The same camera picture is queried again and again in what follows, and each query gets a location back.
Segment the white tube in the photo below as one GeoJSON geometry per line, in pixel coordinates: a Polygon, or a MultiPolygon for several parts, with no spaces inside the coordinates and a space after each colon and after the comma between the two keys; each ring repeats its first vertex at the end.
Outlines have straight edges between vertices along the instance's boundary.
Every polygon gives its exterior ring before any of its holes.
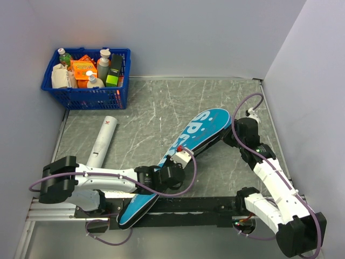
{"type": "Polygon", "coordinates": [[[104,162],[104,157],[107,154],[110,141],[112,140],[116,124],[118,120],[114,117],[106,116],[104,118],[101,130],[98,133],[97,139],[91,154],[87,161],[87,166],[101,168],[104,162]]]}

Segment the blue basket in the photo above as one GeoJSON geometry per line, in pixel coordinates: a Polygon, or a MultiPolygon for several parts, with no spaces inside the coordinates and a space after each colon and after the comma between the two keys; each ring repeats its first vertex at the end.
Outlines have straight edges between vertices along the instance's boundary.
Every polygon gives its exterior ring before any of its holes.
{"type": "MultiPolygon", "coordinates": [[[[100,55],[100,49],[86,50],[83,47],[79,49],[65,49],[71,54],[74,60],[78,60],[84,55],[88,55],[97,61],[100,55]]],[[[112,54],[123,57],[121,76],[124,76],[122,87],[105,88],[52,88],[53,67],[60,63],[59,53],[56,50],[45,71],[41,89],[50,92],[68,110],[109,110],[126,109],[129,70],[130,70],[130,50],[129,49],[109,49],[112,54]]]]}

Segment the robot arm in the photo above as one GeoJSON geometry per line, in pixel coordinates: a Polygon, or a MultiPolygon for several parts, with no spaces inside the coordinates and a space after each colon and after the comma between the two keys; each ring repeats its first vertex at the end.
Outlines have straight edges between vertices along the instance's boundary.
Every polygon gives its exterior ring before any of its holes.
{"type": "Polygon", "coordinates": [[[126,193],[151,194],[144,188],[129,181],[130,178],[158,192],[182,185],[185,179],[183,160],[189,157],[183,153],[178,155],[180,160],[174,161],[162,168],[157,166],[140,166],[126,170],[102,169],[76,163],[75,156],[66,156],[43,168],[43,178],[60,173],[81,173],[51,178],[42,182],[39,202],[61,203],[67,201],[75,204],[86,212],[104,212],[105,195],[102,190],[119,190],[126,193]],[[120,177],[103,176],[102,173],[121,175],[120,177]]]}
{"type": "MultiPolygon", "coordinates": [[[[297,199],[295,190],[283,173],[279,161],[269,145],[260,142],[259,118],[253,109],[246,112],[247,118],[235,120],[238,138],[247,147],[267,159],[263,160],[241,146],[230,129],[223,135],[223,141],[239,148],[242,159],[262,180],[271,193],[277,207],[268,202],[254,187],[237,192],[236,208],[241,212],[256,214],[276,235],[281,251],[292,257],[316,248],[316,226],[307,208],[297,199]]],[[[315,214],[321,228],[321,240],[325,235],[326,218],[321,212],[315,214]]]]}

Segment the orange box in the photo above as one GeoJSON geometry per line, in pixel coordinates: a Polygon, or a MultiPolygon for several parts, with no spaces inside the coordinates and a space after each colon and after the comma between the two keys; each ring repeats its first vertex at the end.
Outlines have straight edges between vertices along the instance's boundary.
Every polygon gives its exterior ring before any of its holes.
{"type": "Polygon", "coordinates": [[[90,61],[71,61],[72,71],[76,80],[88,80],[86,72],[91,70],[93,73],[97,74],[97,69],[90,61]]]}
{"type": "Polygon", "coordinates": [[[96,67],[96,62],[92,58],[90,58],[88,55],[82,56],[81,58],[79,58],[79,61],[90,61],[96,67]]]}

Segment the purple cable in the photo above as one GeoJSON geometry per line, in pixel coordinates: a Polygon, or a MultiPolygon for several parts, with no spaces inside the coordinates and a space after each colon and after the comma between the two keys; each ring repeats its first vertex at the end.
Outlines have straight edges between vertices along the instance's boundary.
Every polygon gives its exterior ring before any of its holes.
{"type": "MultiPolygon", "coordinates": [[[[260,96],[261,100],[259,102],[259,104],[257,104],[253,109],[255,110],[257,107],[259,107],[259,105],[263,102],[264,100],[264,96],[261,93],[252,93],[249,96],[247,96],[246,98],[244,98],[240,104],[237,106],[235,112],[233,113],[232,119],[235,120],[236,114],[238,112],[238,110],[241,108],[241,106],[250,98],[252,98],[253,96],[260,96]]],[[[257,155],[258,157],[260,157],[261,159],[263,159],[266,163],[269,164],[270,167],[272,167],[272,169],[278,174],[278,176],[281,178],[281,180],[285,183],[285,185],[287,186],[287,188],[289,190],[292,189],[292,187],[290,186],[290,184],[285,180],[285,178],[280,174],[279,171],[277,171],[277,169],[274,167],[274,165],[269,162],[263,155],[261,155],[260,153],[250,149],[249,147],[247,147],[246,145],[244,145],[240,139],[238,138],[236,131],[235,131],[235,126],[234,123],[231,124],[231,128],[232,128],[232,132],[233,132],[233,136],[235,137],[235,139],[237,140],[237,142],[246,150],[248,150],[249,152],[253,153],[254,155],[257,155]]],[[[320,228],[320,224],[318,222],[318,219],[316,218],[315,213],[313,212],[313,210],[311,209],[311,207],[301,198],[301,196],[299,196],[298,194],[296,195],[296,198],[303,204],[303,206],[308,210],[308,212],[310,213],[310,215],[312,216],[315,226],[316,226],[316,234],[317,234],[317,238],[318,238],[318,242],[316,245],[316,251],[314,253],[314,255],[310,256],[310,257],[306,257],[303,255],[300,255],[301,258],[304,259],[316,259],[317,256],[320,253],[321,250],[321,228],[320,228]]]]}
{"type": "MultiPolygon", "coordinates": [[[[116,215],[118,215],[118,213],[106,214],[106,215],[102,215],[102,216],[109,216],[109,217],[110,217],[110,216],[116,216],[116,215]]],[[[99,242],[102,242],[103,244],[107,244],[107,245],[109,245],[109,246],[120,246],[120,245],[126,243],[126,242],[130,239],[130,237],[131,237],[131,235],[132,235],[132,233],[133,233],[133,229],[130,228],[130,232],[129,232],[129,234],[128,234],[128,236],[127,236],[127,238],[126,238],[125,240],[123,240],[123,241],[120,242],[120,243],[110,243],[110,242],[107,242],[107,241],[105,241],[105,240],[103,240],[103,239],[101,239],[101,238],[99,238],[99,237],[97,237],[97,236],[91,234],[91,233],[87,230],[88,225],[90,225],[90,224],[93,223],[93,222],[107,222],[107,221],[105,221],[105,220],[92,220],[92,221],[89,221],[89,222],[85,225],[86,234],[87,234],[88,236],[92,237],[93,239],[95,239],[95,240],[97,240],[97,241],[99,241],[99,242]]]]}
{"type": "MultiPolygon", "coordinates": [[[[193,164],[194,164],[194,174],[193,174],[193,179],[192,179],[192,182],[190,183],[190,185],[187,187],[186,190],[180,192],[180,193],[175,193],[175,194],[166,194],[166,193],[160,193],[160,192],[157,192],[141,183],[139,183],[138,181],[135,181],[127,176],[124,176],[124,175],[121,175],[121,174],[110,174],[110,173],[93,173],[93,172],[90,172],[90,173],[87,173],[88,175],[98,175],[98,176],[114,176],[114,177],[122,177],[123,179],[126,179],[128,181],[131,181],[133,183],[135,183],[136,185],[154,193],[154,194],[158,194],[160,196],[163,196],[163,197],[176,197],[176,196],[180,196],[182,194],[185,194],[186,192],[189,191],[189,189],[193,186],[194,182],[195,182],[195,178],[196,178],[196,174],[197,174],[197,165],[196,165],[196,160],[195,160],[195,157],[193,156],[193,154],[186,148],[182,147],[182,150],[186,151],[191,157],[192,157],[192,160],[193,160],[193,164]]],[[[44,177],[36,182],[34,182],[32,185],[29,186],[29,190],[32,191],[32,192],[39,192],[39,190],[36,190],[36,189],[33,189],[32,187],[34,187],[35,185],[41,183],[41,182],[44,182],[44,181],[47,181],[49,179],[52,179],[52,178],[57,178],[57,177],[62,177],[62,176],[71,176],[71,175],[85,175],[85,173],[82,173],[82,172],[72,172],[72,173],[61,173],[61,174],[53,174],[53,175],[50,175],[50,176],[47,176],[47,177],[44,177]]]]}

